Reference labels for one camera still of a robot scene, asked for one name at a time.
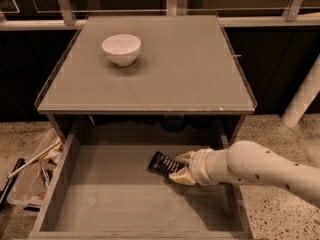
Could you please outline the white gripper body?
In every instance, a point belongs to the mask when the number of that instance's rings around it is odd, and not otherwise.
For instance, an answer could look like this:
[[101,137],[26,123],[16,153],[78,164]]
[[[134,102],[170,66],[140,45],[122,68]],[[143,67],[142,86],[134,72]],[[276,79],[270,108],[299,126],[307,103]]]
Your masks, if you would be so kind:
[[189,162],[189,172],[195,181],[201,186],[216,185],[210,177],[206,169],[207,158],[213,149],[200,149],[195,152]]

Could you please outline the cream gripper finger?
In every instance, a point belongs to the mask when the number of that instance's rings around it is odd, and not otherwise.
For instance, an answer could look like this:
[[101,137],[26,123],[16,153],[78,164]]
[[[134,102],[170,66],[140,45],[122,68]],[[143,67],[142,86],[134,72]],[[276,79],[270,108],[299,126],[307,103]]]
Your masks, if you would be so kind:
[[196,184],[196,180],[193,178],[193,176],[190,174],[189,170],[186,167],[180,169],[176,173],[171,173],[169,175],[169,178],[175,183],[182,185],[193,186]]
[[174,158],[175,161],[188,165],[191,158],[195,155],[195,151],[188,151]]

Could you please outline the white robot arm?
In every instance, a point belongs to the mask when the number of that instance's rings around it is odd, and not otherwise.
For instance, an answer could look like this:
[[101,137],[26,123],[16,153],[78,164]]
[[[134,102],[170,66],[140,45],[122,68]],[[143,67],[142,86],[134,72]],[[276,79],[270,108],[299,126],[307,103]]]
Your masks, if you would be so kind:
[[178,184],[264,184],[320,207],[320,169],[288,160],[256,142],[238,141],[223,150],[189,151],[175,161],[186,164],[169,174]]

